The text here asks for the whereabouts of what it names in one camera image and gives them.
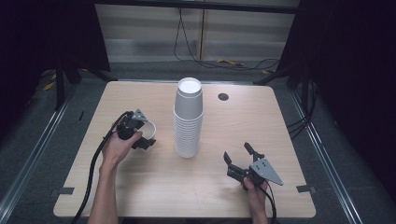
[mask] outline black curtain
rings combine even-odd
[[[60,58],[110,70],[94,4],[2,1],[0,32],[0,139],[34,94],[41,74],[55,69]],[[70,62],[63,67],[81,68]]]
[[[323,16],[295,17],[279,66],[308,59],[335,121],[396,202],[396,2],[319,2],[301,1]]]

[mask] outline cable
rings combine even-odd
[[[174,55],[179,61],[194,61],[205,68],[224,68],[224,69],[230,69],[230,70],[234,70],[234,71],[264,70],[264,69],[274,67],[275,65],[277,65],[279,63],[279,59],[264,59],[264,60],[259,61],[259,63],[256,64],[254,67],[245,67],[245,66],[234,67],[234,66],[221,66],[221,65],[217,65],[217,64],[213,64],[213,63],[206,63],[206,62],[198,61],[194,58],[194,56],[191,52],[191,49],[190,49],[189,40],[187,38],[186,29],[184,28],[184,22],[183,22],[183,18],[181,16],[181,8],[178,9],[178,15],[179,15],[179,20],[178,20],[178,26],[177,26],[177,36],[176,36],[175,45],[174,45]],[[182,30],[184,33],[184,38],[185,38],[186,44],[187,44],[187,48],[189,50],[190,56],[192,57],[192,60],[182,60],[177,57],[176,49],[177,49],[177,41],[178,41],[178,33],[180,30],[180,25],[182,27]],[[267,61],[275,61],[275,62],[269,66],[266,66],[266,67],[259,67],[260,64],[262,64],[263,62],[267,62]]]
[[[276,224],[276,223],[277,223],[277,221],[276,221],[276,205],[275,205],[274,193],[272,192],[271,186],[270,186],[270,184],[268,183],[268,181],[265,180],[265,182],[267,183],[268,187],[270,188],[272,197],[267,193],[267,191],[265,191],[265,190],[262,188],[262,186],[259,185],[259,189],[262,191],[262,193],[265,194],[265,196],[268,198],[268,200],[269,200],[270,203],[271,203],[271,207],[272,207],[272,210],[273,210],[273,216],[272,216],[272,218],[271,218],[271,224]]]
[[[90,167],[90,174],[88,176],[88,184],[87,184],[87,189],[85,190],[85,196],[84,199],[82,200],[81,207],[78,209],[75,217],[72,220],[72,224],[77,223],[78,219],[81,216],[82,211],[85,208],[85,205],[87,204],[88,198],[90,197],[91,193],[91,187],[92,187],[92,178],[93,178],[93,171],[95,168],[96,160],[98,159],[98,156],[100,152],[102,151],[103,146],[107,142],[108,138],[114,133],[113,130],[114,128],[119,124],[120,120],[130,112],[124,112],[117,120],[114,122],[114,124],[111,126],[111,129],[107,132],[106,136],[103,138],[101,144],[99,147],[96,149],[95,153],[93,154],[92,161],[91,161],[91,167]]]
[[[312,103],[311,103],[311,108],[310,108],[310,110],[308,111],[308,113],[307,113],[302,119],[300,119],[300,120],[298,120],[298,121],[296,121],[296,122],[294,122],[294,123],[288,125],[288,128],[289,128],[289,127],[292,127],[292,126],[298,124],[298,123],[301,122],[301,121],[304,121],[303,124],[301,124],[299,127],[297,127],[296,129],[294,129],[294,130],[292,130],[292,131],[289,132],[289,133],[297,132],[297,133],[291,138],[291,140],[293,140],[298,134],[300,134],[300,132],[302,132],[303,129],[306,128],[306,126],[308,125],[309,121],[312,119],[312,115],[313,115],[313,113],[314,113],[316,101],[317,101],[317,98],[318,98],[318,87],[314,84],[313,81],[311,81],[311,91],[310,91],[310,94],[311,94]]]

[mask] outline black stand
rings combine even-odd
[[[78,84],[81,82],[81,75],[78,72],[78,68],[87,69],[95,76],[101,78],[103,81],[117,81],[114,77],[109,77],[102,72],[93,69],[87,63],[83,62],[77,57],[71,55],[60,57],[56,63],[56,88],[57,88],[57,102],[55,110],[58,110],[64,103],[64,75],[71,84]]]

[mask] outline black cable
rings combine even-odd
[[[221,66],[221,65],[217,65],[217,64],[213,64],[213,63],[206,63],[206,62],[198,61],[194,58],[194,56],[191,52],[191,49],[190,49],[189,40],[187,38],[186,29],[184,28],[184,22],[183,22],[183,18],[181,16],[181,8],[178,9],[178,15],[179,15],[179,20],[178,20],[178,26],[177,26],[177,36],[176,36],[175,45],[174,45],[174,55],[179,61],[194,61],[205,68],[224,68],[224,69],[230,69],[230,70],[234,70],[234,71],[263,70],[263,69],[268,69],[268,68],[274,67],[275,65],[277,65],[279,63],[279,59],[264,59],[264,60],[259,61],[259,63],[256,64],[254,67],[245,67],[245,66],[234,67],[234,66]],[[184,33],[184,38],[185,38],[186,44],[187,44],[187,48],[189,50],[190,56],[192,57],[192,60],[182,60],[177,57],[176,49],[177,49],[177,41],[178,41],[178,33],[180,30],[180,25],[182,27],[182,30]],[[275,62],[269,66],[259,68],[260,64],[262,64],[263,62],[267,62],[267,61],[275,61]]]
[[[307,67],[307,65],[305,65],[304,66],[304,79],[306,79],[308,76],[309,76],[308,67]],[[309,85],[309,79],[306,79],[306,81],[303,81],[303,90],[305,88],[308,88],[307,85]],[[306,97],[306,99],[307,99],[306,102],[303,102],[303,111],[305,113],[305,116],[302,118],[302,120],[304,122],[298,128],[296,128],[293,131],[289,132],[289,133],[294,133],[294,132],[298,131],[297,134],[295,134],[292,138],[297,136],[304,129],[304,127],[306,127],[306,124],[311,119],[311,115],[312,115],[311,112],[313,112],[313,106],[311,106],[311,108],[309,110],[307,109],[308,108],[308,96],[307,96],[307,94],[308,94],[307,91],[302,91],[303,98]]]
[[[314,113],[316,101],[317,101],[317,98],[318,98],[318,87],[314,84],[313,81],[311,81],[311,91],[310,91],[310,93],[311,93],[311,100],[312,100],[311,108],[310,108],[310,110],[308,111],[307,115],[305,115],[304,118],[302,118],[301,120],[295,122],[295,123],[299,123],[299,122],[301,122],[302,120],[304,121],[304,123],[301,124],[298,128],[296,128],[296,129],[294,129],[294,130],[292,130],[292,131],[289,132],[289,133],[294,133],[294,132],[298,131],[298,132],[291,138],[291,140],[293,140],[298,134],[300,134],[300,132],[302,132],[303,129],[306,128],[306,126],[309,124],[309,121],[312,119],[312,115],[313,115],[313,113]]]
[[[117,120],[114,122],[114,124],[111,126],[111,129],[107,132],[106,136],[103,138],[101,144],[99,147],[96,149],[95,153],[93,154],[92,161],[91,161],[91,166],[90,166],[90,173],[88,176],[88,184],[87,184],[87,189],[85,190],[85,196],[84,199],[82,200],[81,207],[78,209],[75,217],[72,220],[72,224],[77,223],[78,219],[81,216],[82,211],[85,208],[85,205],[87,204],[88,199],[90,198],[90,193],[91,193],[91,187],[92,187],[92,178],[93,178],[93,171],[95,168],[96,160],[98,159],[98,156],[100,152],[102,151],[103,147],[105,146],[105,143],[107,142],[108,138],[114,133],[113,130],[114,128],[119,124],[120,120],[130,112],[124,112]]]
[[[270,188],[272,197],[267,193],[267,191],[265,191],[262,188],[262,186],[259,185],[259,189],[262,191],[262,193],[265,194],[265,196],[268,198],[268,200],[271,203],[271,207],[272,207],[272,210],[273,210],[273,216],[271,218],[271,224],[276,224],[277,223],[277,221],[276,221],[276,205],[275,205],[274,193],[272,192],[271,186],[269,185],[268,182],[267,182],[267,185]]]

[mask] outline stack of cups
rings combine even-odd
[[[201,82],[185,77],[178,82],[174,106],[175,151],[184,158],[198,153],[204,107]]]

